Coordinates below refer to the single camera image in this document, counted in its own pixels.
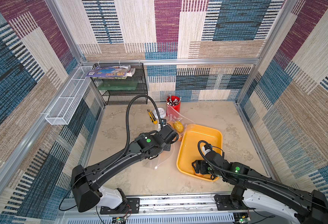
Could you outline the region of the yellow lemon-like potato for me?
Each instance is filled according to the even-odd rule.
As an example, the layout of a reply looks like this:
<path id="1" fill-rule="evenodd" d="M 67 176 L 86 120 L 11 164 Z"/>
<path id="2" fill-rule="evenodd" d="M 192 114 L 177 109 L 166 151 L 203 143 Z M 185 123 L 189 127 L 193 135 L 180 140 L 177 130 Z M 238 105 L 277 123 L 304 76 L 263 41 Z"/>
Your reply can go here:
<path id="1" fill-rule="evenodd" d="M 182 133 L 184 131 L 184 125 L 180 121 L 173 122 L 173 127 L 178 133 Z"/>

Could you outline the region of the clear zipper bag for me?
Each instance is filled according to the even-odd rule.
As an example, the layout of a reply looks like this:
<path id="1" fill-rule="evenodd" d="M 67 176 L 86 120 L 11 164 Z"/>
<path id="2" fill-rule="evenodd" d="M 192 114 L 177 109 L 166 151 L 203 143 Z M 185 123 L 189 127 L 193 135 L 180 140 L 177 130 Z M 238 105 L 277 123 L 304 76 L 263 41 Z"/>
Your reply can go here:
<path id="1" fill-rule="evenodd" d="M 183 134 L 185 133 L 186 128 L 191 125 L 191 124 L 195 124 L 195 122 L 185 116 L 183 116 L 181 113 L 179 113 L 178 117 L 168 117 L 166 116 L 167 121 L 180 121 L 183 125 L 184 125 L 184 131 L 182 132 Z"/>
<path id="2" fill-rule="evenodd" d="M 174 152 L 175 145 L 172 144 L 169 151 L 163 151 L 158 157 L 151 160 L 145 160 L 143 166 L 152 170 L 157 170 L 159 166 L 163 165 L 173 156 Z"/>

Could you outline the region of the orange potato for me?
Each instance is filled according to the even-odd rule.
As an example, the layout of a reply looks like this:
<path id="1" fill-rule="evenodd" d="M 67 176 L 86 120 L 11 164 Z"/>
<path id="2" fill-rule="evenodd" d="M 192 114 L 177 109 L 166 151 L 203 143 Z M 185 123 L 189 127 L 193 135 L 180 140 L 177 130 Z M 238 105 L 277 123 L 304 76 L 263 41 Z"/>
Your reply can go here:
<path id="1" fill-rule="evenodd" d="M 174 130 L 173 121 L 167 121 L 166 124 L 169 125 L 169 126 L 171 126 L 171 128 Z"/>

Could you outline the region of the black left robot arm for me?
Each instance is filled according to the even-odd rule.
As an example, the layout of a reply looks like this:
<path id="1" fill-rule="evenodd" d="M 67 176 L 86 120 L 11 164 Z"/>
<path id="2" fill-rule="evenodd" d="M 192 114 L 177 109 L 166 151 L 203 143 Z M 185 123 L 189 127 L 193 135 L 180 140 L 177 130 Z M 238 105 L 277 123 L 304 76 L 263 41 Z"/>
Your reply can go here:
<path id="1" fill-rule="evenodd" d="M 169 151 L 179 134 L 170 125 L 160 131 L 141 133 L 129 143 L 127 149 L 84 168 L 78 165 L 72 170 L 71 190 L 78 212 L 85 212 L 95 206 L 117 209 L 123 206 L 125 195 L 121 189 L 106 190 L 103 185 L 127 167 L 144 159 L 152 159 L 163 151 Z"/>

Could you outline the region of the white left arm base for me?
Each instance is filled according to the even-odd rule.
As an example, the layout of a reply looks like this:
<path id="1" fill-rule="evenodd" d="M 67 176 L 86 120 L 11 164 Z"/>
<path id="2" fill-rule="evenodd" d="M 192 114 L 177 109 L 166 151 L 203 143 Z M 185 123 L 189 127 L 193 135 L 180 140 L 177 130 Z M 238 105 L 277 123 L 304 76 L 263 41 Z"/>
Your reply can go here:
<path id="1" fill-rule="evenodd" d="M 122 189 L 110 189 L 107 187 L 100 187 L 99 193 L 102 194 L 97 206 L 108 207 L 112 210 L 125 206 L 127 204 L 127 198 Z"/>

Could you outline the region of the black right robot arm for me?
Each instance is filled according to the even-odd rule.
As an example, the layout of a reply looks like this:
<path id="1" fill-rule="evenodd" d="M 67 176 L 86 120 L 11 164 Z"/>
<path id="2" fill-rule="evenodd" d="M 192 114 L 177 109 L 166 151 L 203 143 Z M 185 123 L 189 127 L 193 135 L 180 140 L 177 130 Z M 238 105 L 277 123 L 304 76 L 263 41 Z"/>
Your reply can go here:
<path id="1" fill-rule="evenodd" d="M 322 192 L 289 187 L 212 150 L 202 157 L 192 162 L 196 174 L 220 177 L 234 186 L 229 196 L 214 197 L 218 210 L 258 209 L 294 224 L 328 224 L 328 202 Z"/>

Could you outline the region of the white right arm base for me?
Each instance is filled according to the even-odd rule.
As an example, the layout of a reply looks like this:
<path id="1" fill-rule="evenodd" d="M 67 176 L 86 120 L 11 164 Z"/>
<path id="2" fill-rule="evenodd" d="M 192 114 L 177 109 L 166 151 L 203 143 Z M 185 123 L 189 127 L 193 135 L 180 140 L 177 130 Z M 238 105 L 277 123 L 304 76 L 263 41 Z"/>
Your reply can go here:
<path id="1" fill-rule="evenodd" d="M 248 208 L 266 211 L 283 217 L 293 224 L 300 224 L 299 220 L 294 216 L 296 214 L 295 210 L 262 193 L 247 189 L 243 193 L 242 201 Z"/>

